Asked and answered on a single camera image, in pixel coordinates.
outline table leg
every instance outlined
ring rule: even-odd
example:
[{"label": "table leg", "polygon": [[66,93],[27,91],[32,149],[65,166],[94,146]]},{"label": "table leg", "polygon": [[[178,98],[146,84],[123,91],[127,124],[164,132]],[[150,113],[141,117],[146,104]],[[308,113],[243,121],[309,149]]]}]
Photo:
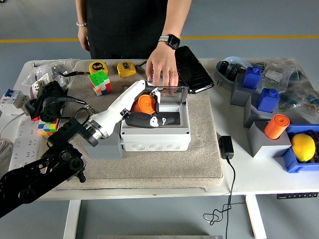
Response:
[{"label": "table leg", "polygon": [[70,200],[63,239],[75,239],[81,200]]},{"label": "table leg", "polygon": [[255,239],[266,239],[266,232],[258,207],[256,195],[246,195],[246,205]]}]

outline smartwatch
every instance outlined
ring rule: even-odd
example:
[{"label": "smartwatch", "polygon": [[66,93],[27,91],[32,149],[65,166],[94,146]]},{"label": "smartwatch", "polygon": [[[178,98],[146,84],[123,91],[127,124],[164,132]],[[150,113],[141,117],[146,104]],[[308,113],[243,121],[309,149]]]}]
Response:
[{"label": "smartwatch", "polygon": [[180,39],[174,35],[162,35],[160,36],[159,41],[167,42],[168,46],[174,50],[178,49],[180,44]]}]

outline orange cup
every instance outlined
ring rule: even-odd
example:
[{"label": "orange cup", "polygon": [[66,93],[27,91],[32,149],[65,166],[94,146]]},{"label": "orange cup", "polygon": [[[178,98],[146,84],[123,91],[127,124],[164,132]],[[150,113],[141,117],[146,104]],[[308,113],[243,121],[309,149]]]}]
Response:
[{"label": "orange cup", "polygon": [[274,117],[265,127],[264,133],[268,138],[277,139],[281,136],[289,124],[290,121],[285,115],[274,115]]},{"label": "orange cup", "polygon": [[152,115],[155,113],[155,99],[149,95],[141,95],[132,105],[131,112],[141,112]]}]

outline yellow floor line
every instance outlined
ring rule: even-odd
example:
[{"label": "yellow floor line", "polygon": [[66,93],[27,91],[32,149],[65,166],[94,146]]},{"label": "yellow floor line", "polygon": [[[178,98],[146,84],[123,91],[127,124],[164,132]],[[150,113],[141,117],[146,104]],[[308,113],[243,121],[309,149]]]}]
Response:
[{"label": "yellow floor line", "polygon": [[[181,36],[181,40],[319,39],[319,35]],[[0,39],[0,43],[72,42],[78,38]]]}]

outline bracelet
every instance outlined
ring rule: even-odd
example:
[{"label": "bracelet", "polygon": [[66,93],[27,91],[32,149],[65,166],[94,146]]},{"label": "bracelet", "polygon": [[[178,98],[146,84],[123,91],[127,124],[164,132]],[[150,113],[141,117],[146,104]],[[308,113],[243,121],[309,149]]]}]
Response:
[{"label": "bracelet", "polygon": [[77,26],[87,26],[88,23],[86,22],[86,23],[80,24],[79,21],[77,21],[77,22],[76,22],[76,25],[77,25]]}]

